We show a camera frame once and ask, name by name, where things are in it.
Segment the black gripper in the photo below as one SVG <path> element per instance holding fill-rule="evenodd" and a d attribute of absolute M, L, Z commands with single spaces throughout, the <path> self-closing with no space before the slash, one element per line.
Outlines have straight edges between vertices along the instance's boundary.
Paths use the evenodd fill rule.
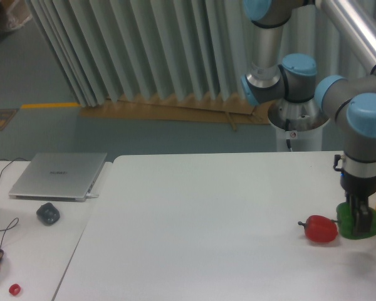
<path fill-rule="evenodd" d="M 352 234 L 370 233 L 373 214 L 368 197 L 376 192 L 376 161 L 357 161 L 345 154 L 335 154 L 333 169 L 340 173 L 340 184 L 346 192 Z"/>

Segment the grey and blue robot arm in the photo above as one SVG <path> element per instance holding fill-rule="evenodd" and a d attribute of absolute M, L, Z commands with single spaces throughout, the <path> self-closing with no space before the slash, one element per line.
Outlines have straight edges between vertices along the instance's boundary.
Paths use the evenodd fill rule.
<path fill-rule="evenodd" d="M 358 80 L 331 75 L 315 81 L 313 58 L 292 54 L 278 59 L 283 26 L 292 12 L 308 1 L 244 1 L 246 16 L 260 29 L 259 53 L 241 77 L 252 106 L 270 100 L 296 105 L 314 102 L 344 132 L 343 154 L 334 170 L 340 173 L 346 211 L 337 209 L 340 234 L 359 240 L 376 235 L 376 211 L 368 204 L 376 192 L 376 22 L 356 1 L 313 1 L 347 39 L 369 74 Z"/>

